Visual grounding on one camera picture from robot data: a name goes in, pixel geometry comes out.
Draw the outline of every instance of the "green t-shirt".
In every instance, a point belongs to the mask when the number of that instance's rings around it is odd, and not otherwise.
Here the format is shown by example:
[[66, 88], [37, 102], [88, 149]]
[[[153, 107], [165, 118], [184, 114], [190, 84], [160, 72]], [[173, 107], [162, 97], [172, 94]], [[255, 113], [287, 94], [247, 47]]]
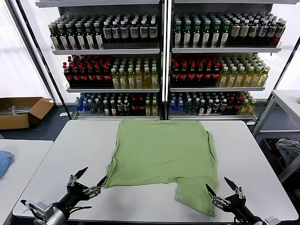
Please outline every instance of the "green t-shirt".
[[176, 199], [206, 215], [218, 187], [212, 135], [198, 121], [123, 120], [106, 188], [177, 182]]

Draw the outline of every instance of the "metal shelf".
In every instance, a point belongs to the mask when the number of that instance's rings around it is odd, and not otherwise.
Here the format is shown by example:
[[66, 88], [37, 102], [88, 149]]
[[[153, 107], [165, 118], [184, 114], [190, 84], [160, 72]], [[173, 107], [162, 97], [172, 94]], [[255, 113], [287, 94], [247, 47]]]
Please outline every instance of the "metal shelf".
[[265, 90], [265, 85], [263, 87], [242, 87], [242, 88], [170, 88], [170, 92], [209, 92], [209, 91], [254, 91], [254, 90]]
[[116, 54], [158, 54], [159, 48], [143, 49], [101, 49], [101, 50], [53, 50], [54, 55], [116, 55]]
[[177, 4], [184, 3], [248, 3], [248, 4], [297, 4], [299, 0], [174, 0]]
[[254, 115], [201, 115], [201, 116], [169, 116], [169, 120], [256, 120]]
[[66, 89], [68, 93], [158, 93], [159, 88], [157, 89], [97, 89], [97, 88], [80, 88], [80, 89], [72, 89], [68, 88]]
[[109, 6], [109, 5], [153, 5], [159, 0], [40, 0], [36, 2], [39, 8], [71, 7], [71, 6]]
[[278, 53], [281, 44], [276, 48], [232, 47], [232, 48], [172, 48], [173, 53]]
[[75, 120], [160, 120], [159, 116], [75, 116]]

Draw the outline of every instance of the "white table leg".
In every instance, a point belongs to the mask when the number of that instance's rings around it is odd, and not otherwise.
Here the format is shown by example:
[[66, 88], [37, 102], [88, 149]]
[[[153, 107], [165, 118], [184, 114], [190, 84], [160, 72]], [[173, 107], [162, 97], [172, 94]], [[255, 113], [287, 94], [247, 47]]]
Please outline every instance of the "white table leg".
[[255, 126], [255, 128], [253, 130], [253, 136], [254, 137], [256, 137], [260, 133], [265, 121], [267, 120], [267, 118], [270, 115], [269, 111], [271, 109], [273, 109], [275, 107], [275, 105], [276, 105], [276, 102], [275, 102], [275, 98], [273, 96], [271, 101], [268, 103], [266, 109], [263, 111], [262, 116], [260, 117], [257, 125]]
[[283, 183], [293, 172], [300, 167], [300, 155], [297, 156], [279, 175], [280, 183]]

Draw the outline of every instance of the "cardboard box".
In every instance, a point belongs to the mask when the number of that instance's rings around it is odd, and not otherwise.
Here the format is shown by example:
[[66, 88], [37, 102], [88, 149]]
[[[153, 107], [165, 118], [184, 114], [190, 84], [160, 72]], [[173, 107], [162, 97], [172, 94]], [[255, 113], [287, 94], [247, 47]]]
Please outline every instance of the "cardboard box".
[[0, 115], [0, 129], [29, 128], [38, 124], [53, 107], [53, 103], [43, 97], [0, 98], [0, 111], [16, 106], [32, 106], [29, 113], [18, 115]]

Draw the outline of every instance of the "white table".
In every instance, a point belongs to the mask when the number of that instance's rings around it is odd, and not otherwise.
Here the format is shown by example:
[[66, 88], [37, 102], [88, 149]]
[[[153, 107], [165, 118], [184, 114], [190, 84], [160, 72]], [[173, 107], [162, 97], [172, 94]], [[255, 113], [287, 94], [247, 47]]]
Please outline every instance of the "white table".
[[[287, 114], [292, 116], [295, 121], [300, 122], [300, 104], [297, 98], [300, 97], [300, 90], [273, 90], [272, 99], [262, 113], [256, 127], [253, 130], [253, 136], [259, 135], [264, 123], [270, 116], [271, 110], [278, 104]], [[293, 172], [300, 167], [300, 156], [295, 158], [278, 176], [280, 182], [284, 182]]]
[[0, 225], [9, 223], [11, 211], [53, 141], [0, 140], [0, 150], [13, 153], [10, 166], [0, 178]]
[[[80, 182], [95, 185], [103, 178], [116, 144], [120, 121], [69, 121], [57, 137], [51, 150], [28, 184], [21, 199], [38, 202], [59, 201], [66, 193], [70, 174], [88, 166]], [[268, 161], [242, 121], [201, 121], [214, 137], [217, 168], [222, 197], [234, 192], [224, 176], [242, 186], [247, 206], [262, 218], [272, 215], [280, 220], [296, 220], [298, 214], [282, 188]], [[135, 221], [135, 222], [231, 222], [233, 215], [216, 209], [216, 217], [208, 217], [174, 199], [176, 184], [156, 184], [104, 189], [100, 196], [81, 206], [71, 215], [76, 221]], [[18, 203], [13, 214], [32, 217]]]

